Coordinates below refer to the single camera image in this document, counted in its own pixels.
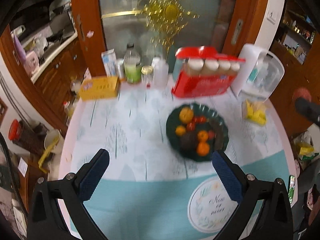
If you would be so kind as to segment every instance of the cherry tomato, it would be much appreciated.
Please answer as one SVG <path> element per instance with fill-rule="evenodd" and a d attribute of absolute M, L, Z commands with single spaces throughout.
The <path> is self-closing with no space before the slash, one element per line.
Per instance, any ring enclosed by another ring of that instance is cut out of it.
<path fill-rule="evenodd" d="M 196 128 L 196 124 L 194 122 L 190 122 L 187 124 L 187 131 L 193 131 Z"/>
<path fill-rule="evenodd" d="M 201 115 L 199 117 L 199 120 L 198 120 L 199 123 L 205 123 L 206 121 L 207 121 L 207 118 L 204 115 Z"/>
<path fill-rule="evenodd" d="M 212 130 L 208 131 L 208 135 L 209 135 L 209 140 L 212 140 L 215 136 L 216 136 L 216 133 Z"/>
<path fill-rule="evenodd" d="M 192 119 L 192 122 L 198 123 L 199 122 L 199 116 L 194 116 Z"/>

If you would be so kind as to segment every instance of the box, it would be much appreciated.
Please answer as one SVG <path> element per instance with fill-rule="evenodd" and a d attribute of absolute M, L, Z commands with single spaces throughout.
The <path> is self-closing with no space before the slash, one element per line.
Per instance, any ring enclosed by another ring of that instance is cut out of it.
<path fill-rule="evenodd" d="M 94 77 L 84 80 L 79 95 L 83 101 L 117 97 L 120 89 L 118 77 Z"/>
<path fill-rule="evenodd" d="M 228 60 L 232 62 L 245 62 L 245 59 L 225 54 L 219 54 L 213 47 L 184 47 L 176 52 L 176 58 L 183 60 L 187 58 Z M 225 93 L 235 75 L 212 75 L 212 76 L 189 76 L 185 72 L 185 65 L 177 78 L 172 93 L 178 98 L 195 98 L 215 96 Z"/>
<path fill-rule="evenodd" d="M 206 97 L 224 94 L 236 76 L 189 76 L 182 70 L 172 93 L 178 98 Z"/>

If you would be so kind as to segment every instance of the yellow box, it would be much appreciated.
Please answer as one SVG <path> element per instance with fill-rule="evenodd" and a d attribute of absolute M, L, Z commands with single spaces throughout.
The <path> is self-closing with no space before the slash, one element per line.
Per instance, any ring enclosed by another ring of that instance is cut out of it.
<path fill-rule="evenodd" d="M 79 95 L 83 101 L 113 98 L 119 93 L 118 77 L 95 77 L 82 82 Z"/>

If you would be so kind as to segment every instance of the table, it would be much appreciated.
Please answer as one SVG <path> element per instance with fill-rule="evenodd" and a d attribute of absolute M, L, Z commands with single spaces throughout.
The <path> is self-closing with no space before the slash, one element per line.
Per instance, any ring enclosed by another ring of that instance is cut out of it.
<path fill-rule="evenodd" d="M 165 121 L 183 103 L 196 101 L 218 111 L 229 128 L 226 154 L 245 173 L 285 181 L 296 175 L 288 138 L 269 101 L 268 122 L 261 128 L 241 119 L 241 101 L 230 90 L 222 96 L 178 99 L 170 93 L 173 84 L 170 77 L 163 90 L 123 85 L 118 98 L 80 100 L 75 109 L 59 178 L 76 172 L 100 147 L 109 151 L 110 166 L 85 206 L 110 240 L 213 239 L 236 207 L 210 162 L 185 160 L 169 147 Z M 292 205 L 296 201 L 297 190 Z M 74 231 L 64 204 L 59 204 Z M 260 205 L 243 237 L 250 233 Z"/>

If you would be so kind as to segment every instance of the orange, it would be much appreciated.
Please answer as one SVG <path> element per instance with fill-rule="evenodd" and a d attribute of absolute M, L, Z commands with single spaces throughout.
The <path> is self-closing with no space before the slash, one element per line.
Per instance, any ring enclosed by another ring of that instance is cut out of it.
<path fill-rule="evenodd" d="M 206 142 L 201 142 L 197 147 L 197 154 L 199 156 L 206 156 L 210 152 L 210 145 Z"/>
<path fill-rule="evenodd" d="M 179 119 L 184 124 L 190 123 L 193 118 L 193 111 L 190 107 L 184 107 L 181 109 Z"/>
<path fill-rule="evenodd" d="M 206 142 L 209 138 L 209 134 L 207 131 L 202 130 L 200 132 L 198 132 L 198 141 L 199 142 Z"/>
<path fill-rule="evenodd" d="M 187 131 L 186 131 L 186 128 L 184 126 L 182 126 L 182 125 L 177 126 L 177 128 L 176 128 L 176 135 L 177 136 L 180 137 L 180 136 L 184 135 L 186 132 Z"/>

